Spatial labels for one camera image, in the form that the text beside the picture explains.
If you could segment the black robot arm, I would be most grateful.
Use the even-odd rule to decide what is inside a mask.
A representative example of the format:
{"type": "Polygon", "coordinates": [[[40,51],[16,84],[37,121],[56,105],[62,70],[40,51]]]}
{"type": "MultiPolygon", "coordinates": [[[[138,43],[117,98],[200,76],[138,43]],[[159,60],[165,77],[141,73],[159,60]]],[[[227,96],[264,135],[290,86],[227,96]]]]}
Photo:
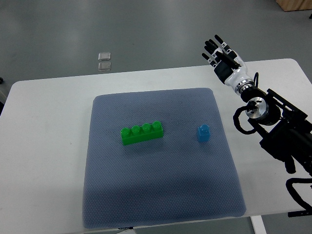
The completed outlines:
{"type": "Polygon", "coordinates": [[[298,162],[311,174],[312,124],[307,114],[275,91],[260,90],[258,77],[256,73],[252,81],[240,83],[239,93],[246,105],[233,116],[236,129],[245,135],[258,133],[262,137],[260,146],[282,161],[287,173],[294,174],[298,162]]]}

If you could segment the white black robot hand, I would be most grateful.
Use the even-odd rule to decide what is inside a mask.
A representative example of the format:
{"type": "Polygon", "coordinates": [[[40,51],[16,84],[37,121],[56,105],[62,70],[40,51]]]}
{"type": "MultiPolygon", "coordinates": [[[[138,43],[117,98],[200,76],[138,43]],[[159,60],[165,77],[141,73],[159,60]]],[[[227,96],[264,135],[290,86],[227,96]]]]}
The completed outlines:
{"type": "Polygon", "coordinates": [[[254,85],[245,62],[219,35],[205,41],[204,49],[203,58],[212,66],[218,79],[232,87],[236,94],[240,95],[254,85]]]}

